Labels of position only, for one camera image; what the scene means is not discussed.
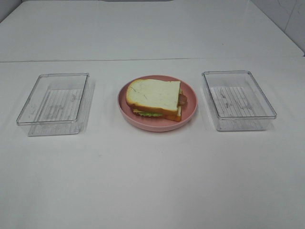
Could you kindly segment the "bacon strip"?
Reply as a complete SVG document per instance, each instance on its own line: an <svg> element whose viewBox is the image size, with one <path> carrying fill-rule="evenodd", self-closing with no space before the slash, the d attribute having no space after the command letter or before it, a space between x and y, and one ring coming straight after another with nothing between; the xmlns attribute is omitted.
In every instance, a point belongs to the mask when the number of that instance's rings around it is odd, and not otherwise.
<svg viewBox="0 0 305 229"><path fill-rule="evenodd" d="M179 94L178 105L185 105L187 103L187 97L184 94Z"/></svg>

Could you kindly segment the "clear plastic fillings tray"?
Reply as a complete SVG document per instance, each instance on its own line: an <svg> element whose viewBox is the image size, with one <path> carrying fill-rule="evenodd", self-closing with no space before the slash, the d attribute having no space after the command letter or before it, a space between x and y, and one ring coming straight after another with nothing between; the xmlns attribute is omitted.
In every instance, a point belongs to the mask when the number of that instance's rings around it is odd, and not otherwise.
<svg viewBox="0 0 305 229"><path fill-rule="evenodd" d="M206 71L202 77L217 131L263 131L277 118L250 71Z"/></svg>

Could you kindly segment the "clear plastic bread tray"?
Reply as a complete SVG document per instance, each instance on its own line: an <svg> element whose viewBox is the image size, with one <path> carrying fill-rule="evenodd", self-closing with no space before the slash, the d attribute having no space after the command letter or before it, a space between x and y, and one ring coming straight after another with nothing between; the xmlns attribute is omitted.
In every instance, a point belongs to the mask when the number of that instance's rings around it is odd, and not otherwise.
<svg viewBox="0 0 305 229"><path fill-rule="evenodd" d="M42 74L16 124L28 136L78 134L87 126L93 90L88 73Z"/></svg>

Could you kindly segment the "green lettuce leaf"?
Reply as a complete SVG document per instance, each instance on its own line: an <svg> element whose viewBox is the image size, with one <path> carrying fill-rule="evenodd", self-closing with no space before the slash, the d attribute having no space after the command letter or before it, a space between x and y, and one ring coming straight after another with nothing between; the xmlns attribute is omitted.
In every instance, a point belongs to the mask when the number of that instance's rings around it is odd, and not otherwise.
<svg viewBox="0 0 305 229"><path fill-rule="evenodd" d="M136 112L134 113L135 115L139 115L139 116L142 116L142 117L163 117L164 115L163 114L159 114L159 113L148 113L148 112Z"/></svg>

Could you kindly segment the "yellow cheese slice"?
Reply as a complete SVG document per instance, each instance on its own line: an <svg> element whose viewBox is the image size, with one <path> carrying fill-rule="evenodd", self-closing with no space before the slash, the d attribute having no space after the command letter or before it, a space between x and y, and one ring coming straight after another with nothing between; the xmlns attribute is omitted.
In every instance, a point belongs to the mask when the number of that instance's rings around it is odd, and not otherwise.
<svg viewBox="0 0 305 229"><path fill-rule="evenodd" d="M138 110L138 109L133 109L132 110L134 113L141 113L141 112L143 112L143 111L140 111L140 110Z"/></svg>

